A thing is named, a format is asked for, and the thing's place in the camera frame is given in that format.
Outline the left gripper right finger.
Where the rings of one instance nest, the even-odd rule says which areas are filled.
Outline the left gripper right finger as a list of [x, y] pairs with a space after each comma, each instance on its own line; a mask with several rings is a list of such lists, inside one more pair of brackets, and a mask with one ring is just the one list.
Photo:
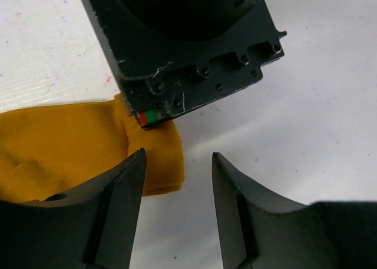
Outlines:
[[224, 268], [375, 268], [376, 203], [285, 198], [212, 157]]

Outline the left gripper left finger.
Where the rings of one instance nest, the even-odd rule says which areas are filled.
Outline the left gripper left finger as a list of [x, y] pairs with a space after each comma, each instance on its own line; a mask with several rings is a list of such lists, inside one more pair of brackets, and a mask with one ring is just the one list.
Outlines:
[[1, 267], [128, 268], [146, 163], [141, 149], [46, 200], [1, 201]]

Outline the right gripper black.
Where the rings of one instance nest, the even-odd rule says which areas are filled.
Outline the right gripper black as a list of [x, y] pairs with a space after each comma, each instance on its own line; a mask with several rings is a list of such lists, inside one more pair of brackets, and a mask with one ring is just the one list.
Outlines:
[[259, 82], [285, 54], [265, 0], [81, 2], [144, 129]]

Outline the mustard yellow sock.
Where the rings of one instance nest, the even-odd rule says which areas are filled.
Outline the mustard yellow sock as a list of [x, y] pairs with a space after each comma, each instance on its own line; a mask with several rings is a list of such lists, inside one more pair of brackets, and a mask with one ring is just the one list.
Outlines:
[[31, 107], [1, 114], [1, 198], [44, 200], [80, 185], [144, 148], [143, 194], [178, 191], [184, 157], [175, 124], [142, 129], [119, 95], [107, 102]]

